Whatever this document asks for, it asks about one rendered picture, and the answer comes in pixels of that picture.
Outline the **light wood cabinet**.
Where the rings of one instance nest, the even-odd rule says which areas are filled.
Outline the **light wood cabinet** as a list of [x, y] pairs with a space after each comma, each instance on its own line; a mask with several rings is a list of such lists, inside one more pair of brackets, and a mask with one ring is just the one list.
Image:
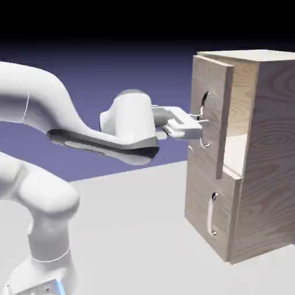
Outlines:
[[197, 55], [234, 66], [223, 167], [241, 176], [236, 264], [295, 241], [295, 52]]

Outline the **light wood door with gripped handle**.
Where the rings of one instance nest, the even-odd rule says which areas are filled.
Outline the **light wood door with gripped handle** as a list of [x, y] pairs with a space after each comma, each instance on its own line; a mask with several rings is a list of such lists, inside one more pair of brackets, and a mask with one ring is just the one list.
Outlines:
[[189, 145], [197, 167], [215, 179], [223, 174], [233, 73], [234, 66], [227, 63], [199, 55], [193, 58], [190, 112], [200, 114], [203, 95], [209, 91], [203, 113], [209, 122], [201, 125], [203, 143], [210, 146], [204, 149], [200, 140], [191, 140]]

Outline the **light wood door closed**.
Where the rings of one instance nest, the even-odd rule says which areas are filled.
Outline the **light wood door closed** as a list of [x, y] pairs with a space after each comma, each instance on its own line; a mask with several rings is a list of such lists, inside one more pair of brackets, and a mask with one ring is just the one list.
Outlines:
[[[222, 178], [215, 179], [203, 173], [197, 167], [195, 159], [191, 146], [189, 146], [184, 215], [220, 258], [228, 262], [230, 261], [241, 176], [228, 167], [223, 167]], [[207, 232], [207, 208], [213, 192], [218, 193], [214, 202], [213, 229], [217, 232], [214, 237]]]

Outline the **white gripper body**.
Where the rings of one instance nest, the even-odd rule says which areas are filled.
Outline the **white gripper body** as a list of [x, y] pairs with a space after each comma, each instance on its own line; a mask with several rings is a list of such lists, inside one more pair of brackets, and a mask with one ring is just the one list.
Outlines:
[[164, 106], [169, 118], [162, 129], [174, 139], [200, 139], [201, 124], [180, 107]]

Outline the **curved silver handle gripped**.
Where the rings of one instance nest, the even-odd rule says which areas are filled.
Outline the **curved silver handle gripped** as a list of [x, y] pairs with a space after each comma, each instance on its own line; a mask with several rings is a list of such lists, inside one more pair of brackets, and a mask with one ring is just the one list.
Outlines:
[[[205, 102], [206, 102], [206, 99], [207, 99], [208, 95], [210, 95], [210, 92], [209, 92], [209, 91], [207, 91], [207, 92], [203, 95], [202, 102], [201, 102], [201, 107], [200, 107], [200, 119], [199, 119], [199, 120], [205, 119], [203, 113], [204, 113], [204, 108], [205, 108]], [[203, 143], [203, 138], [200, 139], [200, 145], [201, 145], [201, 147], [203, 147], [204, 149], [205, 149], [205, 148], [208, 148], [208, 147], [210, 146], [209, 143], [206, 143], [206, 144]]]

